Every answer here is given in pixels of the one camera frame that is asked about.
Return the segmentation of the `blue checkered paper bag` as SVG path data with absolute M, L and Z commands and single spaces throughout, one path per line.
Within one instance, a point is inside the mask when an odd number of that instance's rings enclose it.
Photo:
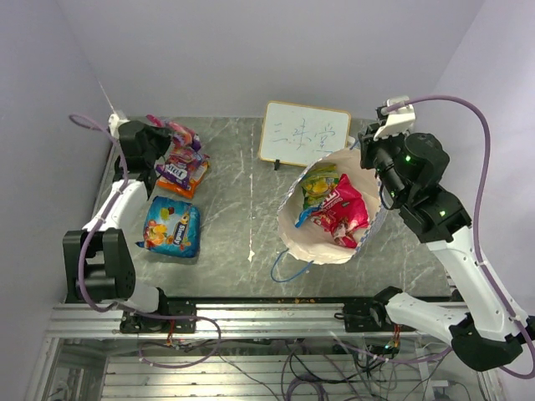
M 360 161 L 358 148 L 337 150 L 293 182 L 278 208 L 285 249 L 271 268 L 273 281 L 290 282 L 312 265 L 344 264 L 381 228 L 380 181 Z

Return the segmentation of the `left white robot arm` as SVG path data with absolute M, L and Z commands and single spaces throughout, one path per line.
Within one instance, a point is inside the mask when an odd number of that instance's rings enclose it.
M 150 199 L 157 181 L 155 163 L 166 154 L 172 133 L 117 114 L 110 116 L 107 128 L 80 114 L 69 118 L 105 134 L 118 159 L 108 198 L 83 228 L 64 235 L 66 301 L 84 302 L 96 312 L 135 311 L 149 330 L 160 332 L 169 325 L 171 312 L 161 305 L 161 290 L 137 280 L 125 231 Z

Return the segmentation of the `yellow green snack packet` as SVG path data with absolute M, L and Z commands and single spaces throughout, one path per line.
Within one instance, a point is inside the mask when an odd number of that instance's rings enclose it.
M 321 165 L 310 170 L 300 181 L 303 208 L 306 210 L 320 205 L 338 183 L 339 173 L 334 164 Z

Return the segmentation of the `orange snack packet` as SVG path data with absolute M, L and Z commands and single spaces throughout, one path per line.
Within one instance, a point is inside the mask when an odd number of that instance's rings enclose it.
M 191 174 L 191 177 L 186 185 L 173 183 L 164 177 L 159 178 L 156 182 L 156 185 L 164 190 L 168 190 L 179 196 L 187 198 L 188 200 L 191 200 L 196 193 L 197 187 L 200 183 L 202 183 L 207 171 L 209 170 L 209 167 L 210 163 L 205 161 L 194 173 Z

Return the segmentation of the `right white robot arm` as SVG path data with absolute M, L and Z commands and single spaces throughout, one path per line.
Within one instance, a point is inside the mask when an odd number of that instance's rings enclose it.
M 440 184 L 449 155 L 432 134 L 378 139 L 378 129 L 372 124 L 359 134 L 360 165 L 375 172 L 380 194 L 390 196 L 392 209 L 441 262 L 468 310 L 457 312 L 387 287 L 374 296 L 369 323 L 380 331 L 398 324 L 426 332 L 478 372 L 512 363 L 534 339 L 534 318 L 506 309 L 507 293 L 495 272 L 477 260 L 471 217 Z

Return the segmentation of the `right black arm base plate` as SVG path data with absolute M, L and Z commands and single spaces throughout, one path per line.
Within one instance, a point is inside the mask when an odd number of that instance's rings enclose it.
M 344 304 L 341 312 L 336 312 L 334 318 L 344 324 L 345 332 L 393 332 L 395 327 L 391 323 L 378 324 L 372 317 L 367 304 Z

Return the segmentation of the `pink snack packet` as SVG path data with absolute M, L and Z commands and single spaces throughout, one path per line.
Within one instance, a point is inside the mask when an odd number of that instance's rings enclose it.
M 201 141 L 199 135 L 185 125 L 179 124 L 170 119 L 161 119 L 152 114 L 145 116 L 153 125 L 160 128 L 170 129 L 173 133 L 173 143 L 179 147 L 191 147 L 194 151 L 201 149 Z

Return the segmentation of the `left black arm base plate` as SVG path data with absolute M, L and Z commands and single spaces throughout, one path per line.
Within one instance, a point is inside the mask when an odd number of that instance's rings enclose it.
M 167 318 L 141 316 L 123 312 L 120 321 L 122 334 L 178 333 L 193 334 L 196 331 L 196 307 L 188 302 L 171 302 L 163 309 Z

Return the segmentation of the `red snack packet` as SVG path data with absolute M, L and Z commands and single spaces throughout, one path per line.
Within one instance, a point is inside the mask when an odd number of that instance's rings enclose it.
M 357 230 L 369 227 L 369 213 L 364 198 L 342 174 L 338 185 L 320 204 L 318 219 L 314 224 L 331 234 L 334 242 L 342 247 L 355 248 Z

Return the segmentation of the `blue candy packet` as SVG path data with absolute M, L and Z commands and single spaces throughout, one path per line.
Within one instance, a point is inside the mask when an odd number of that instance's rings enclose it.
M 156 196 L 145 218 L 139 248 L 178 258 L 194 258 L 200 250 L 201 214 L 192 203 Z

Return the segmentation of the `purple snack packet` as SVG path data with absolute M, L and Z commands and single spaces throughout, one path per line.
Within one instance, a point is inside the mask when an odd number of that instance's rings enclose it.
M 208 155 L 194 151 L 189 146 L 175 146 L 168 154 L 165 162 L 157 165 L 155 170 L 161 177 L 173 183 L 186 185 L 191 174 L 208 160 Z

